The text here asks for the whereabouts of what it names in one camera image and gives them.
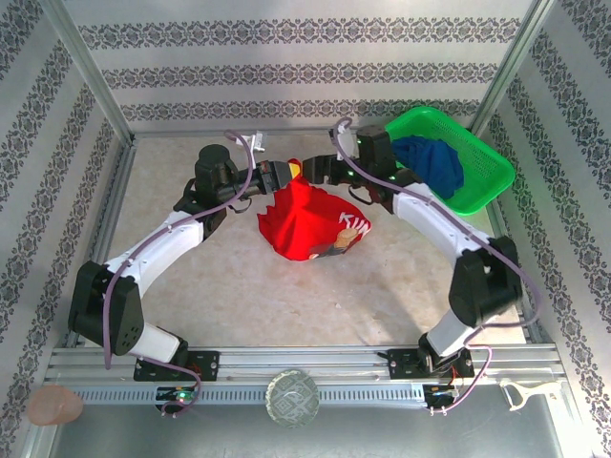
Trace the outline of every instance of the purple cable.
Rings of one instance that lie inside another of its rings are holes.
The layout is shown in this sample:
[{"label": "purple cable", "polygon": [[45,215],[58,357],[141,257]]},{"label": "purple cable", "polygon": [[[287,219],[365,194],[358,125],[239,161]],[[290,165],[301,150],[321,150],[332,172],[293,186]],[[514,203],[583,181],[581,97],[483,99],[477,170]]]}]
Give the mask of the purple cable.
[{"label": "purple cable", "polygon": [[156,365],[161,365],[163,367],[167,367],[168,369],[173,369],[173,370],[178,370],[180,372],[184,372],[185,374],[192,375],[193,378],[195,379],[195,384],[192,386],[195,390],[193,391],[193,398],[191,399],[191,402],[185,405],[179,401],[168,401],[163,406],[161,406],[161,416],[165,416],[166,414],[165,409],[169,406],[181,406],[182,407],[181,410],[172,414],[172,418],[177,418],[180,415],[183,415],[184,413],[186,413],[187,410],[189,410],[192,406],[195,405],[195,403],[198,401],[198,398],[200,396],[200,391],[201,391],[201,378],[198,374],[196,374],[194,371],[187,369],[185,367],[180,367],[179,365],[173,365],[173,364],[168,364],[168,363],[162,363],[161,361],[154,360],[153,358],[142,358],[142,361],[146,361],[147,363],[152,363]]},{"label": "purple cable", "polygon": [[[151,243],[153,243],[159,237],[161,237],[164,234],[170,232],[174,228],[182,226],[182,224],[186,224],[187,222],[193,221],[194,219],[199,219],[201,217],[206,217],[208,215],[212,215],[213,213],[219,212],[220,210],[222,210],[224,208],[227,208],[229,205],[231,205],[234,202],[236,202],[242,196],[242,194],[244,194],[246,189],[248,189],[248,185],[250,184],[250,180],[252,178],[252,173],[253,173],[253,170],[255,168],[255,160],[254,160],[253,155],[250,152],[250,147],[248,146],[248,142],[240,134],[238,134],[238,133],[236,133],[234,131],[225,131],[225,136],[228,139],[230,139],[230,140],[236,140],[236,139],[239,140],[240,143],[242,144],[242,146],[244,147],[244,150],[246,151],[246,156],[248,158],[248,174],[246,175],[246,181],[244,182],[244,185],[242,186],[242,188],[240,188],[240,191],[238,191],[238,193],[234,197],[229,199],[227,202],[225,202],[225,203],[223,203],[221,205],[218,205],[218,206],[216,206],[214,208],[211,208],[209,210],[205,210],[203,212],[197,213],[197,214],[195,214],[193,216],[190,216],[190,217],[187,217],[187,218],[183,218],[183,219],[177,221],[176,223],[171,224],[171,225],[169,225],[167,227],[164,227],[163,229],[159,230],[158,232],[153,234],[151,237],[146,239],[143,243],[141,243],[140,246],[136,250],[134,250],[132,255],[127,260],[125,260],[119,266],[119,268],[116,270],[115,274],[113,275],[113,277],[111,278],[110,282],[108,283],[108,288],[106,288],[106,294],[104,296],[104,307],[102,309],[102,334],[103,334],[103,343],[104,343],[104,365],[106,366],[107,369],[111,368],[111,360],[112,360],[112,355],[111,355],[111,333],[110,333],[111,297],[113,296],[113,290],[115,289],[116,282],[120,278],[121,274],[125,271],[125,269],[127,267],[129,267],[129,265],[134,261],[134,259],[137,257],[137,255],[139,255],[142,252],[142,250],[144,250],[147,246],[149,246]],[[195,372],[190,371],[188,369],[184,369],[182,367],[174,366],[174,365],[171,365],[171,364],[161,363],[161,362],[158,362],[156,360],[150,360],[150,362],[152,362],[154,364],[160,364],[160,365],[163,365],[163,366],[166,366],[166,367],[170,367],[170,368],[175,369],[175,370],[180,370],[182,372],[186,372],[186,373],[188,373],[190,375],[193,375],[195,377],[196,381],[197,381],[196,386],[198,387],[198,394],[199,394],[199,388],[201,386],[201,380],[200,380],[200,377],[198,377],[198,375]]]},{"label": "purple cable", "polygon": [[467,397],[474,390],[474,388],[477,385],[477,383],[484,376],[484,373],[488,369],[488,366],[490,365],[490,362],[492,361],[492,358],[493,358],[493,350],[489,346],[487,346],[487,345],[469,345],[469,341],[472,340],[483,329],[488,328],[488,327],[522,327],[522,326],[528,326],[528,325],[534,323],[537,320],[538,315],[540,313],[541,293],[539,292],[539,290],[538,290],[537,286],[535,285],[535,282],[533,281],[533,279],[531,279],[530,276],[528,276],[526,274],[526,272],[524,272],[522,269],[520,269],[512,260],[507,258],[505,255],[500,253],[498,250],[496,250],[492,246],[490,246],[484,240],[480,239],[475,234],[473,234],[471,232],[471,230],[469,230],[467,227],[464,226],[464,224],[462,223],[461,219],[459,219],[458,217],[454,216],[452,213],[447,211],[442,205],[439,205],[434,200],[429,200],[427,198],[424,198],[423,196],[420,196],[419,194],[417,194],[417,193],[415,193],[415,192],[413,192],[413,191],[411,191],[409,189],[405,189],[405,188],[402,188],[401,186],[397,186],[396,184],[387,183],[387,182],[385,182],[385,181],[383,181],[383,180],[381,180],[379,178],[376,178],[376,177],[368,174],[363,169],[361,169],[358,165],[356,165],[356,163],[351,159],[351,157],[344,151],[344,149],[342,148],[342,145],[340,145],[339,141],[335,140],[335,138],[339,138],[339,127],[342,124],[347,129],[352,124],[352,119],[350,119],[349,117],[343,117],[342,119],[340,119],[339,121],[337,121],[335,123],[335,125],[333,126],[333,138],[334,139],[332,139],[331,141],[332,141],[333,145],[335,145],[335,148],[340,153],[342,158],[346,161],[346,163],[357,174],[359,174],[361,177],[364,177],[364,178],[368,179],[369,181],[371,181],[373,183],[376,183],[376,184],[378,184],[380,186],[387,187],[387,188],[391,189],[392,191],[396,191],[398,193],[407,194],[408,196],[410,196],[412,198],[417,198],[418,200],[421,200],[426,205],[430,205],[432,208],[437,210],[447,221],[449,221],[451,224],[453,224],[462,234],[464,234],[465,237],[468,237],[469,239],[473,240],[479,246],[481,246],[486,251],[488,251],[488,253],[490,253],[491,255],[496,257],[498,260],[503,262],[505,265],[507,265],[510,269],[512,269],[521,278],[521,280],[524,281],[524,284],[526,284],[528,286],[528,289],[530,289],[531,293],[533,294],[533,302],[534,302],[534,304],[533,304],[533,315],[528,320],[524,320],[523,322],[515,322],[515,323],[484,323],[481,326],[479,326],[475,330],[475,332],[473,334],[471,334],[469,337],[467,337],[467,339],[465,339],[464,344],[465,344],[466,348],[468,348],[468,349],[485,349],[485,350],[488,351],[488,358],[486,359],[486,362],[482,366],[482,368],[479,371],[479,373],[475,376],[473,382],[471,383],[471,386],[469,386],[467,391],[465,391],[465,394],[460,396],[459,399],[454,401],[448,407],[438,408],[438,409],[431,409],[431,414],[433,414],[433,413],[444,413],[445,414],[449,410],[452,410],[453,408],[459,406],[465,399],[467,399]]}]

